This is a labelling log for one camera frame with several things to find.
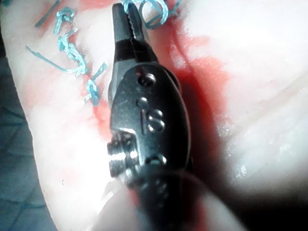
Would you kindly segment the right arm needle driver jaw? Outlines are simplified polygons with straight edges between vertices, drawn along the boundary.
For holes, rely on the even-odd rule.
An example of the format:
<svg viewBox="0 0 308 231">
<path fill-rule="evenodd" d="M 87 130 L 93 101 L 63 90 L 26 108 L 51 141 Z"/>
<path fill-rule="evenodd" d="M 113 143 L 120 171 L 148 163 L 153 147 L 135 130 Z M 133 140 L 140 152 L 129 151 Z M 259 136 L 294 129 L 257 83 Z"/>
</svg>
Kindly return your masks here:
<svg viewBox="0 0 308 231">
<path fill-rule="evenodd" d="M 147 41 L 148 34 L 147 31 L 143 29 L 144 22 L 142 21 L 141 15 L 134 3 L 128 4 L 128 19 L 133 34 L 133 53 L 137 62 L 158 63 L 157 56 Z"/>
<path fill-rule="evenodd" d="M 134 4 L 129 3 L 127 12 L 125 12 L 122 3 L 116 3 L 112 6 L 112 17 L 114 26 L 114 67 L 117 70 L 128 70 L 135 63 L 134 36 L 131 27 L 131 9 Z"/>
</svg>

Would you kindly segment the right arm needle driver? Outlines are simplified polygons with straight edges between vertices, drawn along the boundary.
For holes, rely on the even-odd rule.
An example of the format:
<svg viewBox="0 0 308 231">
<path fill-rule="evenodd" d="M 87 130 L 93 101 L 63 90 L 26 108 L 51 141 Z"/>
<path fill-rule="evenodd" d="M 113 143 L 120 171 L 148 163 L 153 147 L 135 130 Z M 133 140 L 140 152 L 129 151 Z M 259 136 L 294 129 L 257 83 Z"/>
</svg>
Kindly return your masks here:
<svg viewBox="0 0 308 231">
<path fill-rule="evenodd" d="M 114 65 L 109 89 L 111 177 L 132 171 L 184 171 L 191 146 L 187 110 L 175 76 L 158 64 Z"/>
</svg>

